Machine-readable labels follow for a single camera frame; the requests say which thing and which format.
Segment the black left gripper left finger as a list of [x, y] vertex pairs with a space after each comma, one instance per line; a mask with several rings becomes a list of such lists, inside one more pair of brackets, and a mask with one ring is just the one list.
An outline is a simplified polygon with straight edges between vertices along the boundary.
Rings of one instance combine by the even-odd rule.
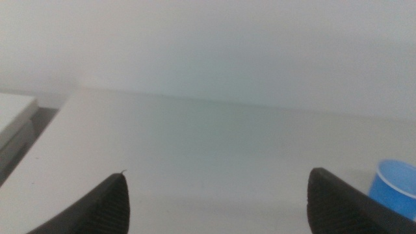
[[117, 173], [30, 234], [127, 234], [129, 221], [127, 181]]

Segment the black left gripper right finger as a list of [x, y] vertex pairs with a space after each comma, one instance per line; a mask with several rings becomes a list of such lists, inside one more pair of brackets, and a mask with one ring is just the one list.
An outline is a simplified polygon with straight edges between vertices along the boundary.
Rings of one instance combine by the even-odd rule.
[[374, 201], [325, 168], [310, 171], [307, 221], [317, 234], [415, 234], [415, 222]]

